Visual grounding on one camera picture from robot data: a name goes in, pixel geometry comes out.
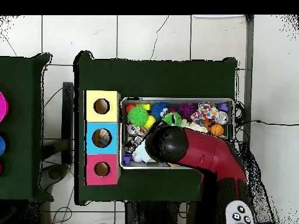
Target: blue block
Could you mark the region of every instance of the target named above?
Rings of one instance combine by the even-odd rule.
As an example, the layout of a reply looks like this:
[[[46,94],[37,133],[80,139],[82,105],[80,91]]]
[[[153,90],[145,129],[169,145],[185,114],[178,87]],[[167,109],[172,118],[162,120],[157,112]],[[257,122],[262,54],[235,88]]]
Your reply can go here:
[[[98,148],[92,142],[92,135],[98,129],[106,129],[111,133],[112,141],[105,148]],[[89,155],[115,155],[118,153],[117,123],[109,122],[87,122],[86,148]]]

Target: green tabletop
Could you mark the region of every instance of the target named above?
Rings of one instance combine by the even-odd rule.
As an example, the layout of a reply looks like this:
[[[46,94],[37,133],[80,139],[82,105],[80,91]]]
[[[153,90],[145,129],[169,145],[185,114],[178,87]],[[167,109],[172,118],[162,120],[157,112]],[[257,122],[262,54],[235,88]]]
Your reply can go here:
[[[38,188],[41,166],[42,76],[50,54],[0,57],[0,91],[9,110],[0,122],[6,149],[0,162],[0,199],[51,201]]]
[[[75,201],[196,201],[201,176],[194,170],[121,170],[117,185],[84,185],[84,90],[115,90],[121,97],[235,98],[235,58],[223,61],[74,61]]]

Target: white controller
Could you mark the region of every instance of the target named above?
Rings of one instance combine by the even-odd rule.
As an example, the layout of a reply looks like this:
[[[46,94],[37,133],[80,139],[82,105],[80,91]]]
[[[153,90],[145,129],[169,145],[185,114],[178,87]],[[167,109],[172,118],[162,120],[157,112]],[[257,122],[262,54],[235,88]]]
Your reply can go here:
[[[240,200],[230,202],[225,210],[227,224],[254,224],[251,210]]]

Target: pink circle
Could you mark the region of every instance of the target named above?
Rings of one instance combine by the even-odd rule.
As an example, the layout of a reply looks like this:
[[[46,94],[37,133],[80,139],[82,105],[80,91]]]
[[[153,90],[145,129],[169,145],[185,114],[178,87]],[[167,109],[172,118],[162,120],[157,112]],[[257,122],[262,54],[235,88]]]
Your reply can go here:
[[[4,119],[8,112],[8,102],[0,92],[0,122]]]

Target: shape sorter box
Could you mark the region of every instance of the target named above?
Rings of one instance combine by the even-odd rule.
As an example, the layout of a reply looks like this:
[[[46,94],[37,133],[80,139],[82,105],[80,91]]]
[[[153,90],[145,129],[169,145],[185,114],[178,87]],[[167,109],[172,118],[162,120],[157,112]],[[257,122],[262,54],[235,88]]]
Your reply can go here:
[[[119,151],[118,127],[117,123],[87,122],[86,153],[88,155],[117,154]],[[94,133],[101,129],[107,130],[110,135],[110,143],[105,148],[98,148],[93,143]]]
[[[119,100],[116,91],[87,90],[86,104],[86,156],[85,179],[86,186],[114,185],[120,176],[119,166]],[[101,132],[106,131],[104,141]],[[104,175],[99,175],[99,164],[105,164]]]
[[[95,104],[103,99],[107,102],[108,111],[98,114]],[[118,122],[120,95],[116,91],[87,90],[86,91],[86,120],[87,122]]]
[[[109,167],[107,176],[98,176],[95,172],[95,166],[98,163],[106,163]],[[120,176],[120,166],[118,155],[87,155],[86,163],[86,185],[103,186],[116,185]]]

